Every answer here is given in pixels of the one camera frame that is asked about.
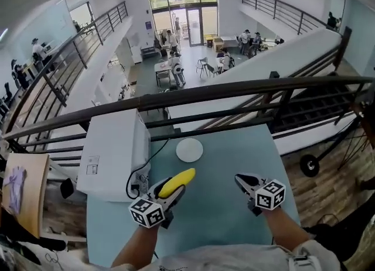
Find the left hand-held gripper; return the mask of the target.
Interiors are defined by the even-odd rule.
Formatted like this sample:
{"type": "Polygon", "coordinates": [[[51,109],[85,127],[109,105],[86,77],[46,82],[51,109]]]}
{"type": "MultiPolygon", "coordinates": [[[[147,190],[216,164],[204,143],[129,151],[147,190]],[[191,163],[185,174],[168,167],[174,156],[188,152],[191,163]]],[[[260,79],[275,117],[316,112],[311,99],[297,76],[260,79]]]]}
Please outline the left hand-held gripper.
{"type": "Polygon", "coordinates": [[[176,205],[186,190],[186,186],[181,185],[173,192],[167,189],[166,192],[162,192],[159,195],[164,185],[171,179],[171,177],[167,177],[158,181],[147,192],[149,199],[159,199],[160,204],[142,197],[136,198],[130,204],[128,210],[135,223],[148,229],[156,226],[161,226],[165,229],[169,228],[169,225],[173,221],[173,212],[165,210],[163,206],[176,205]]]}

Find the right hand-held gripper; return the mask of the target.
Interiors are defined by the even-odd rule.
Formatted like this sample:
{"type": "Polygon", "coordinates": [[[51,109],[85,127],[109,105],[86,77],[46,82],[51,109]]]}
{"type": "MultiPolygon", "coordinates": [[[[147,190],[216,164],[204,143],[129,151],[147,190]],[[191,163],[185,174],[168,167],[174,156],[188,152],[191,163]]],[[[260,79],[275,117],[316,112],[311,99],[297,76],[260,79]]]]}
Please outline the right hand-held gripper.
{"type": "Polygon", "coordinates": [[[273,211],[285,201],[286,186],[278,180],[267,182],[259,174],[239,173],[234,181],[240,190],[247,195],[248,209],[259,216],[263,211],[273,211]]]}

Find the yellow banana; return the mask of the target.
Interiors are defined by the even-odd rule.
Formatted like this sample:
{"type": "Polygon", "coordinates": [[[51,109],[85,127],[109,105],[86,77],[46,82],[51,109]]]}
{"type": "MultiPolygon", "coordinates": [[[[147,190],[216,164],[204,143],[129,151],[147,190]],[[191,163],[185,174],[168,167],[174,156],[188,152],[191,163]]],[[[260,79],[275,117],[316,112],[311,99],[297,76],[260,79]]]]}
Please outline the yellow banana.
{"type": "Polygon", "coordinates": [[[194,168],[190,168],[183,172],[180,172],[173,178],[167,180],[165,184],[163,184],[160,192],[158,192],[158,197],[163,198],[163,199],[168,198],[178,188],[189,184],[193,180],[195,175],[196,175],[196,170],[194,168]]]}

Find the white round plate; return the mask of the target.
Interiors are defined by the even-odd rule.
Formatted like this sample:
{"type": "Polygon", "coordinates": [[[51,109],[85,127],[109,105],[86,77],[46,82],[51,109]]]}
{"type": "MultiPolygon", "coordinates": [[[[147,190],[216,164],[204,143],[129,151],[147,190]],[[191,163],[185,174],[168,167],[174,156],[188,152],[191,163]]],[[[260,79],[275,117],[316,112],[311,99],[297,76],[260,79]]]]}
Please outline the white round plate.
{"type": "Polygon", "coordinates": [[[176,155],[185,163],[196,162],[203,155],[203,145],[197,139],[186,138],[177,144],[176,155]]]}

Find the person's right forearm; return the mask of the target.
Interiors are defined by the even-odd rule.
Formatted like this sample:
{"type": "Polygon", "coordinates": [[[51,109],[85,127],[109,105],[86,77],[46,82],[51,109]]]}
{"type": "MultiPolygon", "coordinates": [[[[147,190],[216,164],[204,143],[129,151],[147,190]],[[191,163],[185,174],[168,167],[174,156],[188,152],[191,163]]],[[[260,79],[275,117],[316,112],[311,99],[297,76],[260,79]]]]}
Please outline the person's right forearm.
{"type": "Polygon", "coordinates": [[[309,234],[301,228],[283,209],[264,210],[267,225],[277,246],[295,255],[308,256],[302,248],[310,240],[309,234]]]}

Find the person's left forearm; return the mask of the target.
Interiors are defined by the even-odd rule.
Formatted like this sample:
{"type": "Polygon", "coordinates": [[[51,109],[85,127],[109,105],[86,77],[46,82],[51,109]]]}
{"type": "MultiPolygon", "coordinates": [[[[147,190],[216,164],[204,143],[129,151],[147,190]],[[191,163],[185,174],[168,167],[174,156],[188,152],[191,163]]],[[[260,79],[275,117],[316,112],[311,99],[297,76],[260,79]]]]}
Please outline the person's left forearm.
{"type": "Polygon", "coordinates": [[[158,238],[159,225],[152,228],[139,226],[114,259],[111,267],[131,265],[140,270],[152,262],[158,238]]]}

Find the black wheeled stand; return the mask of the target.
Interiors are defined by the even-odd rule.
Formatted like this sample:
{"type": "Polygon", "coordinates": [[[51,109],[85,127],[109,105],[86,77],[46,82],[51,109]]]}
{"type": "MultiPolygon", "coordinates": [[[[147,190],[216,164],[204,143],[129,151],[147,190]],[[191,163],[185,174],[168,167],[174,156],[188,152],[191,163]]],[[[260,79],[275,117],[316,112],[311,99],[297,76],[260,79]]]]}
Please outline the black wheeled stand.
{"type": "Polygon", "coordinates": [[[359,152],[363,152],[367,146],[375,149],[375,113],[361,112],[359,116],[355,117],[350,124],[337,134],[337,138],[333,143],[319,156],[302,156],[299,166],[303,174],[307,177],[315,177],[320,171],[320,162],[346,139],[349,140],[349,144],[343,159],[339,163],[338,170],[349,163],[359,152]]]}

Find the white microwave oven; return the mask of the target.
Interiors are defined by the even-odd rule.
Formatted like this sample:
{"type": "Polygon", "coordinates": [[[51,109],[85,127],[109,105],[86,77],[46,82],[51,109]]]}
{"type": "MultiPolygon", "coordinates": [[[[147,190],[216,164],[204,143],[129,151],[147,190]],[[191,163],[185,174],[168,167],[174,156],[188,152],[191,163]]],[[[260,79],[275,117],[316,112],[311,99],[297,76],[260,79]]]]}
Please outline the white microwave oven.
{"type": "Polygon", "coordinates": [[[129,202],[149,189],[151,136],[137,109],[95,116],[84,141],[76,188],[129,202]]]}

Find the black and green office chair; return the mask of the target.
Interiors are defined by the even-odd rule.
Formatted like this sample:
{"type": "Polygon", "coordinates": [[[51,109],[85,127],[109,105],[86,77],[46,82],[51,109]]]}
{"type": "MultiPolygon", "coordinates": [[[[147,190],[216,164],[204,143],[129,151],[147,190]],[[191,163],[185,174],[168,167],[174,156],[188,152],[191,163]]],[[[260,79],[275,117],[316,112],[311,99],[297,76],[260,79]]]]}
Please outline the black and green office chair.
{"type": "Polygon", "coordinates": [[[312,227],[304,227],[304,230],[315,241],[336,255],[340,263],[340,271],[348,271],[343,262],[350,259],[357,251],[368,224],[369,222],[356,226],[317,224],[312,227]]]}

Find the small white table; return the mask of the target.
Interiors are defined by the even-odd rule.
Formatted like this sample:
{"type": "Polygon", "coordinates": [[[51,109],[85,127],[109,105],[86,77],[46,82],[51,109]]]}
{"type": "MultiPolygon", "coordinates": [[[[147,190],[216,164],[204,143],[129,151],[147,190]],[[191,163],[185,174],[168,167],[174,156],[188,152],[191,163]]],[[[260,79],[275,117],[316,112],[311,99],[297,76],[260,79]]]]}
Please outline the small white table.
{"type": "Polygon", "coordinates": [[[171,84],[171,77],[170,77],[170,65],[163,61],[154,65],[155,77],[157,86],[161,86],[161,81],[167,79],[169,85],[171,84]]]}

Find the grey chair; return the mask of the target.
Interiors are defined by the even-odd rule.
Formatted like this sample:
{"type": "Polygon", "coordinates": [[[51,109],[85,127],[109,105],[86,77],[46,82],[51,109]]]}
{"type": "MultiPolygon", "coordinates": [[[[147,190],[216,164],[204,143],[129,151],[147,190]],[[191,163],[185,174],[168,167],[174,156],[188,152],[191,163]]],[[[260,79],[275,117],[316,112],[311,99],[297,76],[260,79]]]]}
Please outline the grey chair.
{"type": "Polygon", "coordinates": [[[208,58],[204,57],[202,59],[198,59],[196,63],[196,73],[200,72],[200,77],[202,76],[202,73],[205,72],[206,75],[208,75],[207,72],[207,64],[208,64],[208,58]]]}

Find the wooden table with white legs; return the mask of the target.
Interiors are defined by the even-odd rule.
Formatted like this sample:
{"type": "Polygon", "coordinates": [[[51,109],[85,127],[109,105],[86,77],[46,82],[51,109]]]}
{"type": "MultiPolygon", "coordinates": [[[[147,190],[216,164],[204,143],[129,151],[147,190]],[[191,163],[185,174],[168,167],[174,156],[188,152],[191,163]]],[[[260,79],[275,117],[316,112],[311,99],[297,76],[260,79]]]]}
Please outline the wooden table with white legs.
{"type": "Polygon", "coordinates": [[[42,233],[43,204],[49,172],[48,154],[11,153],[8,156],[4,178],[16,166],[26,169],[27,177],[23,186],[21,211],[14,214],[9,208],[9,187],[2,185],[1,206],[11,214],[16,222],[36,238],[42,233]]]}

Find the short mezzanine railing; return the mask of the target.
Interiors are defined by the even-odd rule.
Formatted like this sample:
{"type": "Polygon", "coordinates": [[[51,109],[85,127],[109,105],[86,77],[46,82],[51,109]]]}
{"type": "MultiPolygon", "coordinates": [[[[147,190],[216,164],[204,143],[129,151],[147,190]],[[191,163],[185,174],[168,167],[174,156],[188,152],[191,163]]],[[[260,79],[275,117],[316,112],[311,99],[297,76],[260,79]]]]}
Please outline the short mezzanine railing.
{"type": "Polygon", "coordinates": [[[283,23],[297,35],[310,33],[319,28],[334,30],[327,23],[313,15],[280,0],[242,0],[242,4],[252,7],[283,23]]]}

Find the long mezzanine railing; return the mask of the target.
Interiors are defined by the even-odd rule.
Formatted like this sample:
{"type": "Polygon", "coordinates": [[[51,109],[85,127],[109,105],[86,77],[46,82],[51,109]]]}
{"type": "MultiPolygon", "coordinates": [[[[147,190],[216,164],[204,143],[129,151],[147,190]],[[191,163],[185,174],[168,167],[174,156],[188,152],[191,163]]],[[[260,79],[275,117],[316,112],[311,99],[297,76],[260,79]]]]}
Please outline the long mezzanine railing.
{"type": "Polygon", "coordinates": [[[23,70],[31,75],[28,89],[5,119],[3,133],[50,119],[67,105],[70,91],[81,72],[88,68],[95,53],[103,48],[117,29],[127,21],[126,2],[121,2],[87,24],[60,46],[46,52],[44,64],[37,54],[23,70]]]}

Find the glass entrance door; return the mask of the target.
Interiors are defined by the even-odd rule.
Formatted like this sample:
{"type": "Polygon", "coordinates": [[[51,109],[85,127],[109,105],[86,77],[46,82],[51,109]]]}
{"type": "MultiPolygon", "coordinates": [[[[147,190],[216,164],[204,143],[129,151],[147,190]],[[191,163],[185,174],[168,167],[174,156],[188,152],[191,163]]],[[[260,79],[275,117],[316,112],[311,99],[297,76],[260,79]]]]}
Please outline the glass entrance door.
{"type": "Polygon", "coordinates": [[[156,33],[166,43],[167,31],[177,43],[208,45],[219,33],[218,0],[149,0],[156,33]]]}

